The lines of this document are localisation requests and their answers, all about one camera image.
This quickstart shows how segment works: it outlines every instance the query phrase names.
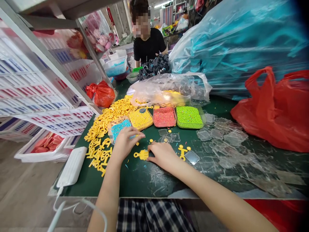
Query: colorful foam bead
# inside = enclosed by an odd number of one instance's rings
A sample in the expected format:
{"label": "colorful foam bead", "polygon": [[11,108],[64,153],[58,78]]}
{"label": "colorful foam bead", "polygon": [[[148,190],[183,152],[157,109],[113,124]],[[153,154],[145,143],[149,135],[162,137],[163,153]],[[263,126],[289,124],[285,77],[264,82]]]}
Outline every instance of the colorful foam bead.
{"label": "colorful foam bead", "polygon": [[114,141],[116,141],[117,136],[119,135],[120,131],[125,128],[125,127],[130,127],[131,123],[129,120],[124,120],[122,123],[116,124],[114,126],[112,126],[112,134],[113,134],[113,138]]}
{"label": "colorful foam bead", "polygon": [[172,127],[175,122],[175,109],[173,107],[154,108],[154,125],[156,127]]}
{"label": "colorful foam bead", "polygon": [[153,124],[152,115],[146,108],[139,108],[129,114],[129,119],[137,130],[141,131]]}
{"label": "colorful foam bead", "polygon": [[177,125],[180,128],[200,129],[203,127],[199,110],[192,106],[177,106]]}

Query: plaid skirt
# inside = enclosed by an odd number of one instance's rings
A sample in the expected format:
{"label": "plaid skirt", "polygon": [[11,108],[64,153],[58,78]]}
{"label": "plaid skirt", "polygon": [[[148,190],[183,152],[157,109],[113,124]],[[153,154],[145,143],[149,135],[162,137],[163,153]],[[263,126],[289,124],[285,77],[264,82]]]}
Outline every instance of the plaid skirt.
{"label": "plaid skirt", "polygon": [[172,199],[119,200],[117,231],[195,231]]}

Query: shelf post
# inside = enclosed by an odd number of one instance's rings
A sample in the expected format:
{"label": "shelf post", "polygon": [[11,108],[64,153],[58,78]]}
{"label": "shelf post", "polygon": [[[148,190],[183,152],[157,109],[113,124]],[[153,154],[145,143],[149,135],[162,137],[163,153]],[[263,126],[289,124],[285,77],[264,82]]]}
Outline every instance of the shelf post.
{"label": "shelf post", "polygon": [[108,78],[108,76],[107,76],[107,74],[106,74],[106,72],[105,72],[105,70],[104,70],[100,60],[98,59],[97,54],[95,53],[95,51],[94,51],[94,49],[93,49],[93,47],[92,47],[92,45],[91,45],[87,35],[86,35],[86,32],[85,32],[84,28],[82,27],[82,25],[81,25],[81,23],[80,23],[80,21],[78,19],[76,20],[76,24],[77,24],[77,26],[79,28],[80,33],[83,36],[83,42],[84,42],[86,48],[88,49],[88,51],[90,53],[90,56],[92,57],[94,63],[96,64],[96,66],[98,67],[100,73],[103,76],[103,80],[108,84],[109,87],[111,87],[112,89],[115,89],[113,87],[112,83],[110,82],[110,79]]}
{"label": "shelf post", "polygon": [[87,94],[71,78],[64,67],[53,57],[47,48],[26,26],[13,9],[4,1],[0,0],[0,18],[10,27],[25,44],[44,61],[49,68],[90,108],[96,115],[102,111],[93,103]]}

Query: red plastic bag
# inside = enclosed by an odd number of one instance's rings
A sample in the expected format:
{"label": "red plastic bag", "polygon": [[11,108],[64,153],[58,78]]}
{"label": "red plastic bag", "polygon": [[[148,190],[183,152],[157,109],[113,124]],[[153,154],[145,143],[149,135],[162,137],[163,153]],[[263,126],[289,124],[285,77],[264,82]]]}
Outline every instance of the red plastic bag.
{"label": "red plastic bag", "polygon": [[[263,86],[256,82],[266,73]],[[272,67],[255,72],[245,86],[251,98],[241,100],[232,110],[244,130],[273,146],[309,152],[309,70],[289,73],[276,84]]]}
{"label": "red plastic bag", "polygon": [[115,98],[114,90],[107,85],[105,81],[101,81],[98,85],[95,83],[86,87],[86,94],[90,99],[94,95],[94,103],[96,106],[108,108]]}

